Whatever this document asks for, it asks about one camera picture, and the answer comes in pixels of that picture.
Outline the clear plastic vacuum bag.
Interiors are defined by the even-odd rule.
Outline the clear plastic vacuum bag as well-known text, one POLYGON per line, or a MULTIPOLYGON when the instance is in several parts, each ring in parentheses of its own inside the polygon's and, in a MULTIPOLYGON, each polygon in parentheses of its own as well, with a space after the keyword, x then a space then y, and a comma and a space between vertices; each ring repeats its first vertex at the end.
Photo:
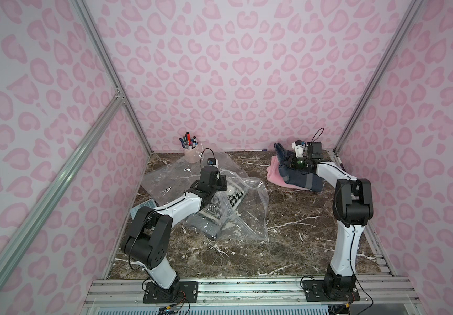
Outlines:
POLYGON ((155 216, 171 228, 185 224, 214 240, 267 238, 264 183, 223 152, 206 150, 194 164, 182 157, 147 173, 142 187, 157 204, 155 216))

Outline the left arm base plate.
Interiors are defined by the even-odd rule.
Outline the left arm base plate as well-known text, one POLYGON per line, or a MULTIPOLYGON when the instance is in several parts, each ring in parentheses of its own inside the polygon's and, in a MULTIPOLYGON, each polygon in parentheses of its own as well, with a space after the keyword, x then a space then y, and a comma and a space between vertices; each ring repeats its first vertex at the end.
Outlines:
POLYGON ((148 282, 144 288, 144 304, 185 303, 194 304, 198 298, 198 282, 178 281, 169 289, 163 289, 155 282, 148 282))

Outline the black white houndstooth knit blanket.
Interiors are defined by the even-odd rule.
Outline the black white houndstooth knit blanket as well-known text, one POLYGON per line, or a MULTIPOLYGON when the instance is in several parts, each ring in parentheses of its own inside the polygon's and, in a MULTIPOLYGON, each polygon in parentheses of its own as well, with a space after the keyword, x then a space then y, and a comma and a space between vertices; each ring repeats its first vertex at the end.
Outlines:
POLYGON ((198 212, 198 215, 221 226, 230 215, 237 213, 246 195, 241 186, 227 179, 227 189, 217 192, 210 203, 198 212))

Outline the pink fluffy blanket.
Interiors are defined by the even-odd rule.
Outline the pink fluffy blanket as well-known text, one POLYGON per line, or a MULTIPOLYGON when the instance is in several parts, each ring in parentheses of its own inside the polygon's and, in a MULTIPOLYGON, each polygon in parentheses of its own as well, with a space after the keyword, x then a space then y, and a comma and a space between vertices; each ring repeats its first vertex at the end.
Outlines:
POLYGON ((272 184, 284 187, 284 188, 290 188, 293 190, 305 190, 305 188, 301 188, 299 186, 295 186, 295 185, 286 183, 280 175, 279 166, 280 166, 280 163, 278 161, 277 156, 272 156, 270 165, 267 167, 267 180, 269 182, 271 182, 272 184))

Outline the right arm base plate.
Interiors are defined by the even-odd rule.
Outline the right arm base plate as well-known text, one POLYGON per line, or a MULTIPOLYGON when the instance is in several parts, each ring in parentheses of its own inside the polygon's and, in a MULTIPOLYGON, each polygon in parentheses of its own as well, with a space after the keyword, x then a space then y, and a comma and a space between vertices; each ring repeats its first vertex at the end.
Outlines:
POLYGON ((350 279, 335 283, 332 280, 303 280, 301 287, 307 302, 349 302, 361 300, 355 283, 350 279))

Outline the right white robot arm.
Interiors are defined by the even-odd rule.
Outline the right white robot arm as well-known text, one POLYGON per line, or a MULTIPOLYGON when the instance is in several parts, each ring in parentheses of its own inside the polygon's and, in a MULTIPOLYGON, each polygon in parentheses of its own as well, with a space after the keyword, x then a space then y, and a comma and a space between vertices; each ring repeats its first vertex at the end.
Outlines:
POLYGON ((326 161, 319 142, 297 140, 292 148, 295 151, 292 166, 335 189, 332 210, 337 220, 337 239, 335 253, 324 277, 323 292, 333 300, 351 297, 357 291, 356 257, 360 238, 373 217, 371 183, 347 173, 332 161, 326 161))

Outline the navy plaid blanket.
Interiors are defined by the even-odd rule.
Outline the navy plaid blanket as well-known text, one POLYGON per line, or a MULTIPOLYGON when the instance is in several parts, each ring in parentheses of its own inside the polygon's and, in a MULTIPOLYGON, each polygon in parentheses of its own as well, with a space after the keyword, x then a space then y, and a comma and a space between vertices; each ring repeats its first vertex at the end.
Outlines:
POLYGON ((286 150, 281 143, 275 143, 274 149, 279 162, 278 171, 285 184, 314 192, 323 190, 324 180, 311 172, 309 163, 293 151, 286 150))

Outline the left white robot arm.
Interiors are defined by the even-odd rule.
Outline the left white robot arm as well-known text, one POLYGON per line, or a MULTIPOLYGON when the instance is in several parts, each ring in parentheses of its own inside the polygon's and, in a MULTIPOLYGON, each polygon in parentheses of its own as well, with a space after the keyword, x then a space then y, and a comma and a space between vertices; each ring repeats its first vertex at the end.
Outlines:
POLYGON ((200 178, 184 194, 162 207, 141 207, 121 243, 129 259, 142 264, 154 284, 170 294, 179 291, 179 275, 166 258, 172 228, 208 206, 217 192, 227 190, 217 165, 201 168, 200 178))

